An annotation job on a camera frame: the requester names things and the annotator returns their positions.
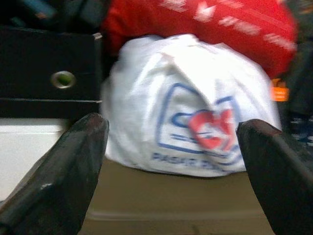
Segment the red bag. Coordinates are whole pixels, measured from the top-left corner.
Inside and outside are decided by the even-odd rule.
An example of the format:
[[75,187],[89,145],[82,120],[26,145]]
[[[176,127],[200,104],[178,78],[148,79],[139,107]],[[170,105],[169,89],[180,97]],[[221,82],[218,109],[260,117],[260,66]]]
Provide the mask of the red bag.
[[296,51],[295,22],[276,0],[112,0],[102,26],[111,54],[131,38],[191,33],[227,44],[272,78],[287,69]]

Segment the red logo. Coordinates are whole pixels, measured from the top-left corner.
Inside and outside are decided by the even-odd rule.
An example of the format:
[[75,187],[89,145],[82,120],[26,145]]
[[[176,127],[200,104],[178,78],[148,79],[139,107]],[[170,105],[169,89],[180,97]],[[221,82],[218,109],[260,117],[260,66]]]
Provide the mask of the red logo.
[[219,115],[208,110],[199,111],[190,118],[188,125],[195,139],[205,149],[228,151],[234,144],[231,109],[226,109]]

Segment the plastic bag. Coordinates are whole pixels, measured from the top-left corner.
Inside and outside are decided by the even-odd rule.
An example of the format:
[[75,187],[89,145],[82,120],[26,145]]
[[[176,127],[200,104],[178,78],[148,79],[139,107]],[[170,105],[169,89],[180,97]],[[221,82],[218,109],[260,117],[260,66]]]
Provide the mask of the plastic bag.
[[201,177],[245,171],[235,129],[259,118],[280,127],[259,65],[193,35],[134,39],[103,87],[108,158]]
[[295,22],[276,0],[113,0],[102,28],[111,53],[130,38],[190,33],[227,44],[271,78],[287,69],[296,50]]

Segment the white container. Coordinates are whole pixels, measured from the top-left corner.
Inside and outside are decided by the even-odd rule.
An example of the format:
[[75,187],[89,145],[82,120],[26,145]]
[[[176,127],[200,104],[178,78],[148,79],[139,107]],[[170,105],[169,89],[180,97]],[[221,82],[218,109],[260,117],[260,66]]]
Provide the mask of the white container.
[[0,201],[65,132],[64,119],[0,118]]

